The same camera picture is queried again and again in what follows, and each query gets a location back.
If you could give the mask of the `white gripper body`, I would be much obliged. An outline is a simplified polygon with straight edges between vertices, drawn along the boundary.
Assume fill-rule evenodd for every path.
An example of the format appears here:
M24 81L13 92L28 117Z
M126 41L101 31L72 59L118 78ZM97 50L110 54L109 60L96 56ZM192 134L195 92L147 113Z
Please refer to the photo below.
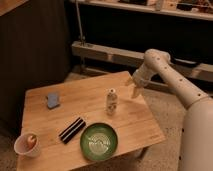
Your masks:
M137 87L146 87L151 78L155 75L155 72L142 64L132 75L133 82Z

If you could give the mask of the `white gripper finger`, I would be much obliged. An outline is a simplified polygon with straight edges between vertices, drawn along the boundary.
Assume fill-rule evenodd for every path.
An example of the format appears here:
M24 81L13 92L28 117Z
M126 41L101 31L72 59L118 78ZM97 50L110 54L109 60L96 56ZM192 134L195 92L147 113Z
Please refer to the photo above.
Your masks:
M141 87L134 87L133 93L132 93L132 98L137 98L141 93L142 93Z
M132 78L129 78L126 82L125 82L125 86L129 86L131 84L133 84L133 79Z

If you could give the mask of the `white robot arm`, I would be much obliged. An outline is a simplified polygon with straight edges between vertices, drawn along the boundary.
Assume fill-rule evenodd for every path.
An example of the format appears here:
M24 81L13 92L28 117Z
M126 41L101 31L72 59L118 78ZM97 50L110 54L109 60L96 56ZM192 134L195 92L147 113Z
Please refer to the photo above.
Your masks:
M126 81L132 97L158 74L187 110L182 128L178 171L213 171L213 98L170 66L170 54L148 49L143 64Z

